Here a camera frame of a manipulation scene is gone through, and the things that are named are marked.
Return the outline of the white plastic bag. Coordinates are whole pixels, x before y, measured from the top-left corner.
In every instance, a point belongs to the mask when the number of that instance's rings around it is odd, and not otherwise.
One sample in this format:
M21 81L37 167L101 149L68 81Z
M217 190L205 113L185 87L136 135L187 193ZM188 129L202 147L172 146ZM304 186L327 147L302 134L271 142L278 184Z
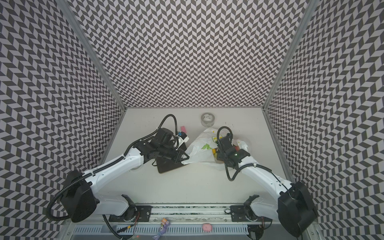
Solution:
M218 167L220 169L227 166L224 162L217 160L218 153L218 140L225 137L227 134L232 135L232 144L239 146L248 152L248 145L239 139L234 138L232 130L228 127L221 127L218 130L214 128L208 128L204 130L187 148L186 154L190 158L183 161L183 165L201 163L211 167Z

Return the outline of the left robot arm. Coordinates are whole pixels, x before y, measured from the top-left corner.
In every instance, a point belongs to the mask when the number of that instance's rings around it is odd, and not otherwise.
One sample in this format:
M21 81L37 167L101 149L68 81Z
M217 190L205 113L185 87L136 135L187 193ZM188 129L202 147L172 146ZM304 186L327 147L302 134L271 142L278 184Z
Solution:
M188 140L185 132L159 125L154 132L132 142L114 160L83 173L71 171L63 188L49 201L46 217L51 221L70 219L78 223L92 215L110 215L131 221L137 217L138 210L129 196L107 196L100 191L119 176L150 160L165 159L175 164L188 160L189 155L182 148Z

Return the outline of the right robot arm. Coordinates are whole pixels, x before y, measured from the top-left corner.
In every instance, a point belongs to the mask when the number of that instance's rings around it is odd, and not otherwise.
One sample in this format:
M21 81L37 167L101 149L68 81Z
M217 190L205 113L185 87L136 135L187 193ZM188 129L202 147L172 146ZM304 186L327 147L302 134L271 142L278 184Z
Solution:
M273 197L266 201L259 195L252 195L244 202L244 212L247 220L253 222L262 217L278 221L292 236L298 238L317 219L318 210L308 187L303 182L293 183L285 180L273 171L258 163L251 154L237 150L233 145L233 132L229 131L224 137L223 126L217 130L218 160L225 166L229 181L233 182L238 174L244 174L260 184Z

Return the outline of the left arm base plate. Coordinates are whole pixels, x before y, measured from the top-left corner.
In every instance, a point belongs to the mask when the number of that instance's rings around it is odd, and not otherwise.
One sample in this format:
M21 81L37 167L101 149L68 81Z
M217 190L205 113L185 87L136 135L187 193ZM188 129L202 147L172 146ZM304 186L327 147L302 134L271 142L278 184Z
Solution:
M144 206L130 206L121 216L110 215L109 221L112 223L133 223L135 221L141 222L149 222L152 206L144 205Z

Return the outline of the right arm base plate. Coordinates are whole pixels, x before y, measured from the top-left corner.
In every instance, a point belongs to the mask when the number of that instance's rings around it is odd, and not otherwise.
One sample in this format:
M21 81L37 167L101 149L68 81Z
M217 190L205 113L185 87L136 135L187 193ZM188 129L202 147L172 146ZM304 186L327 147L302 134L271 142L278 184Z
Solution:
M266 217L256 216L255 213L251 210L250 207L243 205L232 205L230 206L230 215L232 222L242 223L242 222L271 222L272 220Z

